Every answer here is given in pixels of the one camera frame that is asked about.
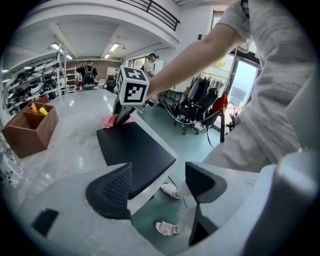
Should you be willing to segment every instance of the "cable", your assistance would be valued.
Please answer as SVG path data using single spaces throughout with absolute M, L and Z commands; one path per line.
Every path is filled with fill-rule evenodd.
M 211 144 L 210 138 L 209 138 L 209 129 L 211 129 L 211 126 L 206 129 L 206 137 L 208 138 L 208 142 L 209 142 L 211 148 L 214 149 L 214 147 L 213 147 L 212 144 Z
M 232 104 L 233 105 L 233 115 L 235 115 L 235 113 L 236 113 L 236 105 L 233 104 L 231 101 L 228 102 L 228 104 Z
M 178 187 L 177 187 L 176 183 L 172 180 L 172 178 L 170 178 L 170 176 L 168 176 L 168 178 L 169 178 L 169 179 L 170 179 L 170 181 L 175 185 L 175 187 L 178 189 Z M 183 199 L 183 201 L 184 201 L 184 205 L 185 205 L 185 207 L 186 207 L 186 208 L 188 208 L 188 206 L 187 206 L 187 204 L 186 204 L 186 201 L 185 201 L 185 198 L 184 198 L 184 197 L 182 197 L 182 199 Z
M 171 110 L 171 108 L 170 108 L 170 106 L 169 106 L 168 102 L 166 101 L 165 96 L 163 96 L 161 93 L 159 93 L 159 94 L 158 94 L 158 96 L 162 96 L 162 97 L 163 97 L 163 99 L 165 100 L 165 103 L 166 103 L 166 105 L 167 105 L 167 108 L 170 110 L 171 114 L 172 114 L 173 116 L 175 116 L 175 115 L 174 115 L 174 113 L 172 112 L 172 110 Z M 162 99 L 161 99 L 160 97 L 159 97 L 159 99 L 161 100 L 161 102 L 162 102 L 162 104 L 163 104 L 164 108 L 165 108 L 165 109 L 167 109 L 167 108 L 166 108 L 166 106 L 165 106 L 165 103 L 162 101 Z
M 240 107 L 239 109 L 237 109 L 236 113 L 238 113 L 240 110 L 243 110 L 246 107 L 246 105 L 243 105 L 242 107 Z
M 216 111 L 216 112 L 214 112 L 212 115 L 208 116 L 207 118 L 205 118 L 205 119 L 203 119 L 203 120 L 201 120 L 201 121 L 187 122 L 187 123 L 186 123 L 186 122 L 181 122 L 181 121 L 179 121 L 178 119 L 176 119 L 173 114 L 171 114 L 171 113 L 169 112 L 169 110 L 167 109 L 166 105 L 164 104 L 164 102 L 162 101 L 162 99 L 161 99 L 160 97 L 159 97 L 159 99 L 160 99 L 160 101 L 162 102 L 162 104 L 163 104 L 164 108 L 166 109 L 166 111 L 169 113 L 169 115 L 170 115 L 177 123 L 182 124 L 182 125 L 194 125 L 194 124 L 197 124 L 197 123 L 201 123 L 201 122 L 203 122 L 203 121 L 206 121 L 206 120 L 212 118 L 214 115 L 216 115 L 217 113 L 220 112 L 220 110 L 219 110 L 219 111 Z

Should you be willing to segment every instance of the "balcony railing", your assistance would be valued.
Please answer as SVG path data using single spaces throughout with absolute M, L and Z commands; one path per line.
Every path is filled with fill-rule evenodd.
M 146 13 L 156 17 L 158 20 L 162 21 L 173 31 L 176 31 L 177 25 L 180 21 L 173 16 L 170 12 L 168 12 L 165 8 L 163 8 L 158 3 L 152 0 L 117 0 L 128 5 L 139 8 L 140 10 L 145 11 Z

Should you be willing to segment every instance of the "black office chair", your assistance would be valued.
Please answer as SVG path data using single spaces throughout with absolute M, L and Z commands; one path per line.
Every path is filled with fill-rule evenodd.
M 116 87 L 116 81 L 117 80 L 114 79 L 113 75 L 108 76 L 108 79 L 106 80 L 106 89 L 109 92 L 114 93 L 114 88 Z
M 186 123 L 186 125 L 184 125 L 184 130 L 182 134 L 186 134 L 187 126 L 190 126 L 192 129 L 196 130 L 197 135 L 199 134 L 199 129 L 197 129 L 194 124 L 188 123 L 203 120 L 205 112 L 215 103 L 217 98 L 218 90 L 216 88 L 211 88 L 208 91 L 208 94 L 199 104 L 193 103 L 190 99 L 186 99 L 181 104 L 181 109 L 178 111 L 177 116 L 184 116 L 184 118 L 182 118 L 180 121 Z

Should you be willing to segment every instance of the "white table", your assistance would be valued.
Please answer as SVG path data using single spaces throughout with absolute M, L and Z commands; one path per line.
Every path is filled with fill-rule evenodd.
M 72 175 L 103 170 L 107 164 L 101 152 L 97 130 L 101 129 L 101 118 L 112 114 L 116 95 L 107 90 L 80 91 L 52 100 L 59 118 L 48 149 L 25 157 L 27 180 L 18 191 L 18 205 L 24 211 L 30 201 L 53 182 Z M 135 122 L 153 139 L 177 159 L 176 153 L 137 115 Z M 128 201 L 128 209 L 134 214 L 160 188 L 176 162 L 151 185 Z

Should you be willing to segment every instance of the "glass door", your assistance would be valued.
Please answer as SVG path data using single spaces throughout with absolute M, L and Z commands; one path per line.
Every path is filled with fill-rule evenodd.
M 231 122 L 230 114 L 235 112 L 238 112 L 239 114 L 250 99 L 256 80 L 257 70 L 257 64 L 241 58 L 239 59 L 234 80 L 228 94 L 229 104 L 224 115 L 225 124 Z M 213 128 L 220 131 L 220 127 L 221 117 L 218 116 L 213 124 Z

